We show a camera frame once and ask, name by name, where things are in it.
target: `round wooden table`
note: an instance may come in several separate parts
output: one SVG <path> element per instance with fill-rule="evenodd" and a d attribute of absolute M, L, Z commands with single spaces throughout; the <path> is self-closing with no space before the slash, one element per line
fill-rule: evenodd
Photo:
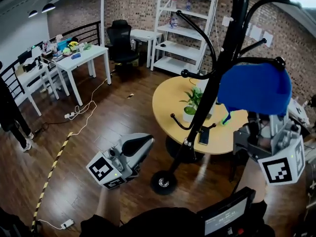
<path fill-rule="evenodd" d="M 198 81 L 197 79 L 191 79 L 194 84 Z M 186 103 L 180 102 L 180 100 L 188 99 L 184 92 L 190 92 L 190 89 L 194 87 L 191 82 L 189 78 L 170 78 L 157 87 L 153 96 L 153 111 L 158 124 L 169 137 L 179 144 L 183 143 L 184 138 L 189 135 L 190 131 L 181 129 L 170 114 L 174 113 L 184 126 L 188 127 L 190 125 L 190 123 L 183 121 L 183 109 Z M 220 121 L 227 115 L 228 112 L 224 105 L 215 106 L 212 117 L 206 120 L 203 125 L 210 126 L 216 123 L 216 127 L 209 131 L 208 145 L 198 143 L 198 136 L 196 137 L 194 143 L 196 152 L 219 155 L 233 150 L 233 132 L 248 122 L 248 114 L 245 110 L 232 112 L 231 120 L 223 126 Z"/>

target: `dark wood floor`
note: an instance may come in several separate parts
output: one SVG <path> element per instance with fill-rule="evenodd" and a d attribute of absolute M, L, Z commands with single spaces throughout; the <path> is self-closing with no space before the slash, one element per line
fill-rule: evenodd
<path fill-rule="evenodd" d="M 84 103 L 89 101 L 92 91 L 105 78 L 102 59 L 96 59 L 95 68 L 95 79 L 89 78 L 86 66 L 74 71 Z M 225 156 L 212 157 L 211 161 L 207 156 L 200 163 L 181 165 L 176 172 L 178 188 L 172 195 L 161 197 L 151 190 L 149 183 L 152 175 L 158 170 L 168 169 L 172 162 L 164 146 L 165 133 L 155 121 L 152 110 L 154 90 L 168 78 L 169 75 L 150 72 L 143 67 L 129 74 L 114 74 L 111 86 L 105 84 L 94 93 L 98 108 L 88 126 L 79 136 L 72 137 L 66 146 L 38 214 L 39 219 L 56 226 L 69 218 L 76 224 L 72 232 L 58 231 L 44 225 L 45 236 L 79 235 L 80 222 L 93 215 L 100 192 L 100 187 L 87 173 L 85 166 L 99 150 L 107 149 L 111 142 L 127 133 L 150 133 L 156 142 L 142 165 L 140 177 L 121 187 L 123 222 L 162 206 L 181 206 L 199 211 L 231 194 L 243 168 L 238 167 L 236 179 L 230 183 L 230 162 Z M 64 121 L 64 115 L 74 111 L 77 104 L 74 94 L 67 97 L 59 92 L 59 95 L 60 100 L 57 101 L 53 95 L 34 94 L 43 114 L 41 118 L 27 100 L 21 105 L 21 111 L 32 130 L 38 129 L 43 122 Z M 34 140 L 28 154 L 19 150 L 12 134 L 0 131 L 0 206 L 5 211 L 18 215 L 26 225 L 31 225 L 41 189 L 62 143 L 70 131 L 79 131 L 89 115 L 90 112 L 86 112 L 72 122 L 51 125 Z M 305 175 L 295 185 L 267 187 L 268 211 L 265 219 L 278 237 L 291 236 L 298 215 L 304 211 L 304 180 Z"/>

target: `ceiling light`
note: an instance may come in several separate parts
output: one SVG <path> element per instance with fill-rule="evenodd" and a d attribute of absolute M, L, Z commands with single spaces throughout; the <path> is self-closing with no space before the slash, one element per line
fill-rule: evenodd
<path fill-rule="evenodd" d="M 316 8 L 316 0 L 291 0 L 300 3 L 302 8 Z"/>
<path fill-rule="evenodd" d="M 32 10 L 29 14 L 29 18 L 35 16 L 38 13 L 37 10 Z"/>
<path fill-rule="evenodd" d="M 55 9 L 55 8 L 56 8 L 55 5 L 53 5 L 52 3 L 48 3 L 47 5 L 45 5 L 45 6 L 43 7 L 43 10 L 42 10 L 41 12 L 42 12 L 42 13 L 48 12 L 48 11 L 53 10 L 53 9 Z"/>

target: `hazard tape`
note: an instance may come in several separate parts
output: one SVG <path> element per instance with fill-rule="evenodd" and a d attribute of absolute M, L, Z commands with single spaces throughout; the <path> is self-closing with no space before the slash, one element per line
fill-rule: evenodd
<path fill-rule="evenodd" d="M 63 153 L 63 150 L 64 150 L 65 146 L 67 145 L 67 143 L 68 143 L 70 137 L 72 136 L 72 134 L 73 134 L 72 132 L 68 134 L 67 139 L 65 140 L 63 146 L 61 147 L 61 149 L 60 149 L 60 151 L 59 151 L 59 153 L 58 153 L 58 155 L 57 155 L 57 157 L 56 157 L 56 159 L 55 159 L 55 161 L 54 161 L 54 163 L 53 163 L 53 165 L 52 165 L 52 167 L 51 167 L 51 169 L 50 169 L 50 172 L 49 172 L 48 177 L 47 177 L 47 181 L 46 181 L 46 183 L 44 184 L 44 187 L 43 187 L 43 189 L 42 189 L 41 195 L 40 195 L 40 197 L 39 197 L 38 204 L 37 204 L 36 209 L 35 209 L 35 212 L 34 212 L 31 232 L 34 232 L 34 228 L 35 228 L 35 225 L 36 225 L 36 224 L 35 224 L 35 223 L 36 223 L 36 218 L 37 218 L 38 211 L 39 211 L 39 208 L 40 208 L 40 204 L 41 204 L 41 201 L 42 201 L 42 199 L 43 199 L 43 197 L 44 197 L 44 193 L 45 193 L 45 190 L 46 190 L 46 188 L 47 188 L 48 182 L 49 182 L 49 180 L 50 180 L 50 178 L 51 178 L 51 175 L 53 174 L 53 171 L 54 171 L 54 169 L 55 169 L 55 167 L 56 167 L 56 164 L 57 164 L 57 162 L 58 162 L 58 160 L 59 160 L 61 154 Z"/>

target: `shelf board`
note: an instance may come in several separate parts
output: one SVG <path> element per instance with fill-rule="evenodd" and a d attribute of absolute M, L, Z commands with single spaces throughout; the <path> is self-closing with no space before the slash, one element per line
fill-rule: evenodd
<path fill-rule="evenodd" d="M 192 30 L 192 29 L 188 29 L 188 28 L 184 28 L 184 27 L 181 27 L 181 26 L 177 26 L 175 28 L 171 28 L 170 25 L 167 24 L 167 25 L 164 25 L 164 26 L 157 27 L 157 30 L 170 32 L 170 33 L 175 33 L 175 34 L 179 34 L 179 35 L 183 35 L 183 36 L 187 36 L 187 37 L 191 37 L 191 38 L 196 39 L 196 40 L 202 40 L 203 39 L 201 34 L 199 34 L 197 31 Z"/>
<path fill-rule="evenodd" d="M 170 52 L 170 53 L 174 53 L 174 54 L 178 54 L 178 55 L 187 57 L 187 58 L 195 60 L 195 61 L 197 61 L 201 55 L 200 50 L 197 48 L 178 44 L 178 43 L 175 43 L 172 41 L 166 40 L 165 42 L 163 42 L 161 44 L 158 44 L 156 46 L 156 49 Z"/>
<path fill-rule="evenodd" d="M 181 71 L 184 69 L 195 73 L 195 65 L 168 56 L 164 56 L 161 59 L 157 60 L 154 63 L 154 67 L 164 69 L 178 75 L 180 75 Z"/>
<path fill-rule="evenodd" d="M 177 12 L 177 11 L 180 10 L 180 9 L 177 9 L 177 8 L 160 7 L 160 10 Z M 190 15 L 190 16 L 198 17 L 198 18 L 208 19 L 208 15 L 203 15 L 203 14 L 195 13 L 195 12 L 192 12 L 192 11 L 189 11 L 189 10 L 180 10 L 180 11 L 182 11 L 183 14 L 187 14 L 187 15 Z"/>

